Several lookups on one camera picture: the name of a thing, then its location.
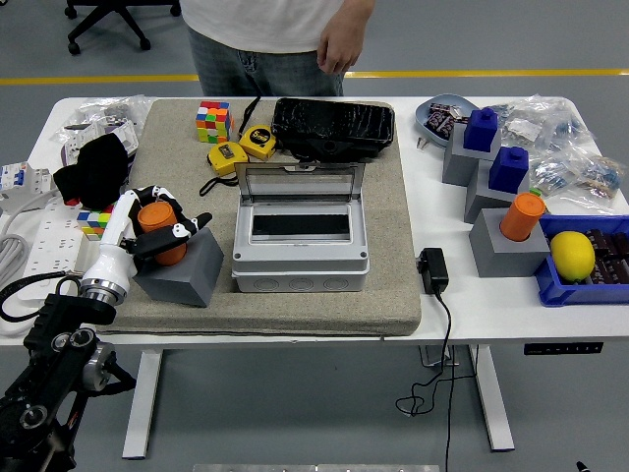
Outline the person's hand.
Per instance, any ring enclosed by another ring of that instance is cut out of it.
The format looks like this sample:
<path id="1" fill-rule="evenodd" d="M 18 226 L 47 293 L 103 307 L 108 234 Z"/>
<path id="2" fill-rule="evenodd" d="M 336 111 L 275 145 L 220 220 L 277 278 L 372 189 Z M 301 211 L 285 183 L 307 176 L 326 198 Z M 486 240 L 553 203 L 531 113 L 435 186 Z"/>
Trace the person's hand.
<path id="1" fill-rule="evenodd" d="M 317 48 L 317 64 L 325 74 L 345 74 L 363 50 L 365 28 L 330 22 L 323 30 Z"/>

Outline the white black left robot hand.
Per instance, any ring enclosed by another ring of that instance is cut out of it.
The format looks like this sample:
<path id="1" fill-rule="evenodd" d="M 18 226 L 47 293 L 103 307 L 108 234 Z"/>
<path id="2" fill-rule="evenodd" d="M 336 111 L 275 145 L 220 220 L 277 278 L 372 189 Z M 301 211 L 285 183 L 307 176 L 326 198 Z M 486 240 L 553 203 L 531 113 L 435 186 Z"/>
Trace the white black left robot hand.
<path id="1" fill-rule="evenodd" d="M 152 203 L 170 205 L 175 221 L 146 232 L 139 223 L 140 211 Z M 125 192 L 114 206 L 104 230 L 99 256 L 83 276 L 81 296 L 111 306 L 122 304 L 130 290 L 130 280 L 138 271 L 137 261 L 183 245 L 211 220 L 209 212 L 188 219 L 164 187 L 148 186 Z"/>

